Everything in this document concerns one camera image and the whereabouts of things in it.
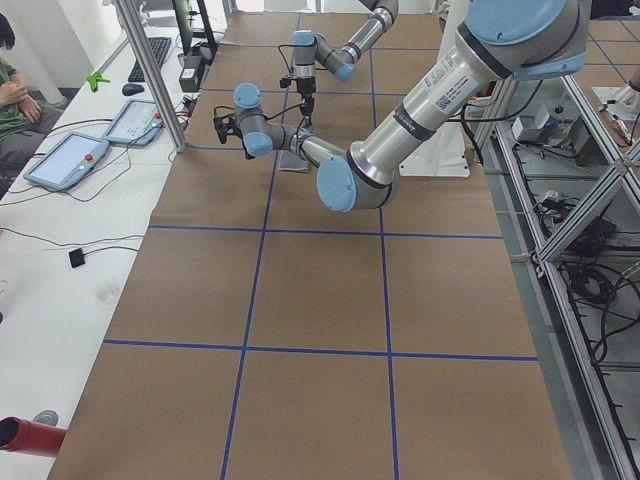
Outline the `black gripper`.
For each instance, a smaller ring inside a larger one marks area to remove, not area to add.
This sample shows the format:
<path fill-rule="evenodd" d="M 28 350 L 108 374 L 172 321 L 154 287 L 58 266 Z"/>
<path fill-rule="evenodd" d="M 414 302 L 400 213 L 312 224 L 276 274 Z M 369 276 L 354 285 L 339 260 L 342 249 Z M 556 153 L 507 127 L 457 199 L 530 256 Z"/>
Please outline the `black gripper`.
<path fill-rule="evenodd" d="M 303 115 L 302 125 L 306 130 L 310 130 L 315 107 L 316 78 L 314 76 L 301 77 L 289 74 L 279 80 L 281 88 L 287 88 L 291 84 L 295 85 L 296 92 L 301 96 L 299 110 Z"/>
<path fill-rule="evenodd" d="M 241 129 L 239 128 L 236 122 L 235 115 L 233 113 L 225 115 L 215 114 L 213 116 L 213 126 L 218 140 L 222 145 L 225 145 L 227 143 L 229 137 L 236 137 L 241 141 L 245 158 L 254 159 L 254 156 L 248 152 L 247 147 L 245 146 L 244 135 L 241 132 Z"/>

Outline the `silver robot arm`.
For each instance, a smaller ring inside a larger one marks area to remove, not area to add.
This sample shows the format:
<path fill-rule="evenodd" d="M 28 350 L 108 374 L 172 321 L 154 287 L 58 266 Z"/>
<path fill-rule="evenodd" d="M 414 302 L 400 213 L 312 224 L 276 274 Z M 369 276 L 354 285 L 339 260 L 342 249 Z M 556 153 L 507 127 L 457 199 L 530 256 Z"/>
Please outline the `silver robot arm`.
<path fill-rule="evenodd" d="M 370 10 L 366 22 L 341 47 L 332 47 L 326 38 L 312 30 L 297 30 L 293 33 L 290 44 L 279 45 L 293 49 L 291 65 L 288 73 L 280 79 L 280 87 L 287 88 L 292 82 L 300 94 L 299 105 L 303 117 L 302 125 L 311 126 L 316 92 L 316 64 L 330 72 L 340 82 L 348 81 L 355 71 L 356 63 L 376 41 L 387 32 L 397 19 L 399 3 L 397 1 L 361 1 Z"/>
<path fill-rule="evenodd" d="M 236 87 L 230 113 L 215 115 L 221 142 L 238 137 L 249 158 L 286 150 L 317 168 L 316 189 L 338 212 L 378 209 L 396 193 L 399 165 L 481 88 L 512 77 L 543 80 L 580 70 L 586 57 L 588 1 L 472 1 L 450 50 L 394 111 L 347 150 L 305 127 L 273 124 L 252 83 Z"/>

